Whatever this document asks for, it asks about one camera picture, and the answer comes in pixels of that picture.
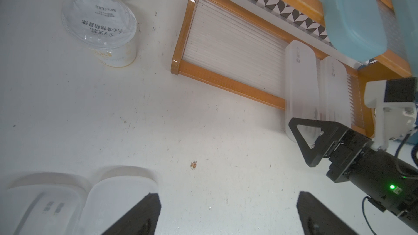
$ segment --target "translucent plastic box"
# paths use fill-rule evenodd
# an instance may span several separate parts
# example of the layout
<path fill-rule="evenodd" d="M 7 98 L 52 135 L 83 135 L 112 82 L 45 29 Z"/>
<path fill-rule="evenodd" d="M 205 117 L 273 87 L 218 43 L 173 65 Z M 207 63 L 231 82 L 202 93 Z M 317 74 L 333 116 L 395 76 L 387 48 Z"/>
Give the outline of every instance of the translucent plastic box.
<path fill-rule="evenodd" d="M 121 0 L 65 0 L 61 20 L 104 64 L 125 67 L 135 60 L 136 18 Z"/>
<path fill-rule="evenodd" d="M 286 47 L 286 135 L 296 142 L 289 128 L 292 117 L 319 120 L 319 90 L 314 51 L 307 45 L 292 41 Z M 315 143 L 321 130 L 298 126 L 306 143 Z"/>
<path fill-rule="evenodd" d="M 99 235 L 148 193 L 157 184 L 140 176 L 107 178 L 88 194 L 74 185 L 14 187 L 0 195 L 0 234 Z"/>
<path fill-rule="evenodd" d="M 319 63 L 319 70 L 321 120 L 339 122 L 351 128 L 347 70 L 331 56 Z"/>
<path fill-rule="evenodd" d="M 322 0 L 331 43 L 359 62 L 387 50 L 387 39 L 376 0 Z"/>
<path fill-rule="evenodd" d="M 418 76 L 418 0 L 392 0 L 412 76 Z"/>

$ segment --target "white plastic container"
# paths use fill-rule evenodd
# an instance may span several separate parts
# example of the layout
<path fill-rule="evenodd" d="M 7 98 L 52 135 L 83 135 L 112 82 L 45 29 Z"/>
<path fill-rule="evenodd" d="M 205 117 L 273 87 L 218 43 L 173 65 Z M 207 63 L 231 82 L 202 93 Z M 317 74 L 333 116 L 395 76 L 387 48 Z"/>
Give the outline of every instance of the white plastic container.
<path fill-rule="evenodd" d="M 286 135 L 296 142 L 289 128 L 292 117 L 319 120 L 319 90 L 314 51 L 307 45 L 292 41 L 286 53 Z M 307 144 L 314 144 L 321 129 L 298 126 Z"/>
<path fill-rule="evenodd" d="M 86 193 L 73 185 L 39 184 L 8 189 L 0 196 L 2 235 L 99 235 L 157 184 L 140 176 L 117 176 Z"/>
<path fill-rule="evenodd" d="M 321 60 L 319 69 L 321 120 L 339 122 L 351 128 L 347 70 L 331 56 Z"/>
<path fill-rule="evenodd" d="M 65 0 L 61 19 L 104 64 L 125 67 L 135 60 L 136 18 L 121 0 Z"/>

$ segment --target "cable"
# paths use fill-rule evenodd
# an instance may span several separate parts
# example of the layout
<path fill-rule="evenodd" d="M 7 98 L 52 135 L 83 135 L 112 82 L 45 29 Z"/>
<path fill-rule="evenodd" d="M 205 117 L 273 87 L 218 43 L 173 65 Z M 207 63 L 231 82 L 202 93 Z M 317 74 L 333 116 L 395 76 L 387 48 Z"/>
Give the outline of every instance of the cable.
<path fill-rule="evenodd" d="M 412 156 L 412 160 L 414 161 L 415 165 L 418 167 L 417 154 L 418 154 L 418 144 L 415 144 L 414 148 L 412 148 L 411 156 Z"/>
<path fill-rule="evenodd" d="M 402 146 L 406 143 L 406 141 L 408 140 L 410 134 L 405 135 L 405 138 L 402 140 L 402 142 L 400 142 L 395 154 L 394 154 L 394 166 L 396 167 L 396 170 L 406 179 L 411 179 L 411 180 L 418 180 L 418 175 L 408 175 L 406 173 L 404 173 L 400 167 L 399 167 L 399 152 L 400 149 L 402 148 Z"/>
<path fill-rule="evenodd" d="M 373 234 L 374 234 L 374 235 L 377 235 L 377 234 L 376 234 L 376 232 L 374 232 L 374 230 L 373 230 L 373 229 L 372 229 L 372 227 L 370 226 L 370 223 L 369 223 L 369 221 L 367 220 L 366 214 L 364 213 L 364 201 L 365 201 L 366 199 L 371 199 L 371 198 L 370 198 L 369 196 L 366 196 L 366 197 L 364 197 L 364 198 L 363 198 L 363 201 L 362 201 L 362 211 L 363 211 L 363 216 L 364 216 L 364 219 L 366 220 L 366 223 L 367 223 L 367 225 L 369 226 L 370 230 L 373 232 Z"/>

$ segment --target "debris on table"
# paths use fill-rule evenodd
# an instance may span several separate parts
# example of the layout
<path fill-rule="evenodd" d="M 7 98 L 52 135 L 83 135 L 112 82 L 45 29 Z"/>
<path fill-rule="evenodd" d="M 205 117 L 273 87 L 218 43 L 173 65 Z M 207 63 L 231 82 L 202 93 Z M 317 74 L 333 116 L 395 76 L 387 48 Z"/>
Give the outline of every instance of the debris on table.
<path fill-rule="evenodd" d="M 196 168 L 196 161 L 192 161 L 191 162 L 191 165 L 190 165 L 190 168 L 193 170 L 194 168 Z"/>

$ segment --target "black cylindrical motor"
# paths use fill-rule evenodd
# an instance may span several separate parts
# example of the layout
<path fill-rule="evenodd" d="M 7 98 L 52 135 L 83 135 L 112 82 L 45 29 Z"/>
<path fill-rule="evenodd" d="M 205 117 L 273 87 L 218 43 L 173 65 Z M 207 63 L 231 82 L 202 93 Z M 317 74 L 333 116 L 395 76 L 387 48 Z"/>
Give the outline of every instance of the black cylindrical motor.
<path fill-rule="evenodd" d="M 368 150 L 352 167 L 348 179 L 373 200 L 418 232 L 418 180 L 404 178 L 395 168 L 395 157 L 385 151 Z M 402 160 L 400 169 L 409 175 L 418 170 Z"/>

